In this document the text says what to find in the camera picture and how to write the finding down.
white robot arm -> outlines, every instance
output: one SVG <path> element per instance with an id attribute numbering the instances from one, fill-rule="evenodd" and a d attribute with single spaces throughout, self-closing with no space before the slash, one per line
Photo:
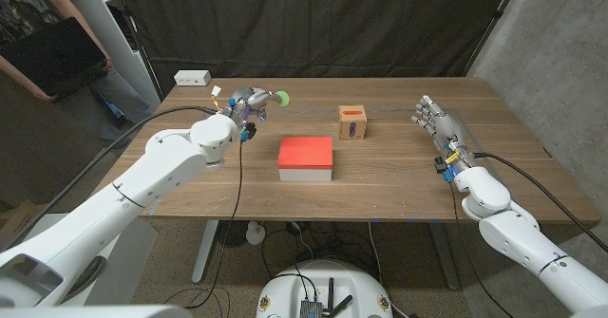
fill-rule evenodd
<path id="1" fill-rule="evenodd" d="M 242 87 L 221 113 L 190 129 L 159 132 L 116 180 L 51 228 L 0 253 L 0 308 L 60 304 L 88 263 L 147 205 L 202 172 L 218 170 L 226 150 L 252 138 L 256 129 L 248 116 L 265 118 L 270 100 L 286 105 L 289 97 Z"/>
<path id="2" fill-rule="evenodd" d="M 467 151 L 458 123 L 429 96 L 416 105 L 420 124 L 446 156 L 446 180 L 469 192 L 463 210 L 479 221 L 485 242 L 534 273 L 573 313 L 608 305 L 608 284 L 556 246 L 530 213 Z"/>

black backdrop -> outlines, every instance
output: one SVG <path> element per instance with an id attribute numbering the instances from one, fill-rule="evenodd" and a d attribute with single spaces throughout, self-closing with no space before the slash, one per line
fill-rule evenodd
<path id="1" fill-rule="evenodd" d="M 162 92 L 212 77 L 463 76 L 501 0 L 124 0 Z"/>

white box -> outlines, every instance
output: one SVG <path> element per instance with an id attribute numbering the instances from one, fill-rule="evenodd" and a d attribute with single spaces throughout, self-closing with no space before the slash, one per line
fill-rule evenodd
<path id="1" fill-rule="evenodd" d="M 177 85 L 208 85 L 211 74 L 209 70 L 180 70 L 173 78 Z"/>

table leg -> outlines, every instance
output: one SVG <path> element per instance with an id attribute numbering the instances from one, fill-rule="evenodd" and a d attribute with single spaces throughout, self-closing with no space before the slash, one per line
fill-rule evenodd
<path id="1" fill-rule="evenodd" d="M 447 243 L 444 225 L 441 223 L 429 223 L 428 231 L 433 240 L 433 245 L 435 245 L 437 257 L 439 257 L 439 264 L 446 277 L 446 286 L 450 290 L 457 290 L 460 287 L 460 283 L 458 281 L 458 276 L 456 275 L 456 267 L 454 266 L 451 251 L 449 250 L 449 244 Z"/>
<path id="2" fill-rule="evenodd" d="M 213 240 L 216 238 L 218 224 L 218 220 L 208 220 L 205 225 L 205 231 L 200 241 L 199 255 L 197 255 L 197 263 L 194 265 L 194 271 L 192 272 L 192 282 L 195 284 L 199 284 L 202 281 L 207 261 L 209 261 L 209 256 L 211 256 L 211 248 L 213 247 Z"/>

person's hand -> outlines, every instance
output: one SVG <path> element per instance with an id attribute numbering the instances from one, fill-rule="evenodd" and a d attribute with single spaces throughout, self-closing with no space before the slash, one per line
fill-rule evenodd
<path id="1" fill-rule="evenodd" d="M 43 100 L 43 101 L 48 101 L 48 102 L 55 101 L 55 100 L 57 100 L 57 97 L 58 97 L 57 95 L 54 95 L 54 96 L 49 96 L 49 95 L 47 95 L 47 93 L 46 93 L 46 92 L 44 92 L 44 91 L 43 91 L 43 90 L 42 90 L 40 87 L 38 87 L 38 85 L 36 85 L 36 84 L 31 85 L 31 86 L 28 86 L 28 87 L 27 87 L 27 90 L 29 91 L 29 93 L 30 93 L 31 95 L 33 95 L 33 96 L 35 96 L 36 98 L 38 98 L 38 99 L 40 99 L 40 100 Z"/>
<path id="2" fill-rule="evenodd" d="M 109 56 L 105 56 L 105 65 L 102 67 L 103 71 L 108 71 L 110 68 L 114 67 L 112 63 L 112 59 Z"/>

